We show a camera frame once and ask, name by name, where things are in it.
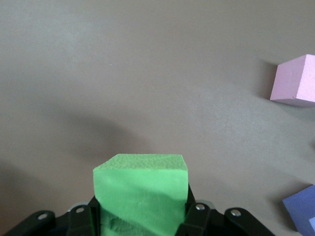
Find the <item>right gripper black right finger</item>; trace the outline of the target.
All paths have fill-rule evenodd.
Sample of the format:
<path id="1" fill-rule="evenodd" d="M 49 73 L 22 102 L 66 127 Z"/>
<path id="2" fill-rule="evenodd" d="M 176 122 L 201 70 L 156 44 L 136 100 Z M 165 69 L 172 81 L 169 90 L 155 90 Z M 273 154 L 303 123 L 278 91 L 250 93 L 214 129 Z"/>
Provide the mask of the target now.
<path id="1" fill-rule="evenodd" d="M 177 228 L 176 236 L 208 236 L 213 208 L 210 201 L 196 200 L 189 185 L 185 218 Z"/>

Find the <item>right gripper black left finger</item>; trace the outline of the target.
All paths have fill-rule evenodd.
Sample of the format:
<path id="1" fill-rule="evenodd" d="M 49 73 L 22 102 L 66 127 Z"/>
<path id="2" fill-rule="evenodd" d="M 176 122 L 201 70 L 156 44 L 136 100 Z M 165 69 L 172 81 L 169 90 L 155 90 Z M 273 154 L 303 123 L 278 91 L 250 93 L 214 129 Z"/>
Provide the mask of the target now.
<path id="1" fill-rule="evenodd" d="M 95 196 L 68 212 L 66 236 L 100 236 L 100 204 Z"/>

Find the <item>green foam cube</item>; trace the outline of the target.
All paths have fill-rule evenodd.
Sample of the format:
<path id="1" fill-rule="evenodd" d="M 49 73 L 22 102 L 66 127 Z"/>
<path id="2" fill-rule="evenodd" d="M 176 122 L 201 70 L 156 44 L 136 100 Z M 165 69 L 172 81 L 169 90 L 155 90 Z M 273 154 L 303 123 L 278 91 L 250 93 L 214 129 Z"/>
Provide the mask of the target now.
<path id="1" fill-rule="evenodd" d="M 100 236 L 175 236 L 184 221 L 189 175 L 179 154 L 117 154 L 93 179 Z"/>

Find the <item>purple foam cube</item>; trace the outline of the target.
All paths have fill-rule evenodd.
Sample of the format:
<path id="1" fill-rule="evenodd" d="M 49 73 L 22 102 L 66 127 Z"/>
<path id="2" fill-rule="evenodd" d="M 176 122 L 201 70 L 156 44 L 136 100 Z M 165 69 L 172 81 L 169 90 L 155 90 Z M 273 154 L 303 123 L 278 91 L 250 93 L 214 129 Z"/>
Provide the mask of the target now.
<path id="1" fill-rule="evenodd" d="M 315 185 L 285 199 L 283 204 L 302 236 L 315 236 Z"/>

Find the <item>pink foam cube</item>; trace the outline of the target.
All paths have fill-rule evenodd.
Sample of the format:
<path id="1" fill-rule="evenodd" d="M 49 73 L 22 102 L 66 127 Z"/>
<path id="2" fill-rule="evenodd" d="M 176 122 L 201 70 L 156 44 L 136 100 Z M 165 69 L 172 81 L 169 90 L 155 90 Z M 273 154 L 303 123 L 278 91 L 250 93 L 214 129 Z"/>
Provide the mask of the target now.
<path id="1" fill-rule="evenodd" d="M 315 55 L 306 54 L 278 65 L 270 100 L 315 108 Z"/>

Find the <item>brown paper table cover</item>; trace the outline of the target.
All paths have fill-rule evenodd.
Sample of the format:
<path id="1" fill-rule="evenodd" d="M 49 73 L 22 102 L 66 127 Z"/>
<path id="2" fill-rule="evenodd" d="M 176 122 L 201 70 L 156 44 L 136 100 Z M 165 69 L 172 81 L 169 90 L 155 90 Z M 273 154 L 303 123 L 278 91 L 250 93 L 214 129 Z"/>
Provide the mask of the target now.
<path id="1" fill-rule="evenodd" d="M 315 55 L 315 0 L 0 0 L 0 235 L 94 195 L 118 153 L 184 157 L 194 196 L 301 236 L 315 109 L 270 101 Z"/>

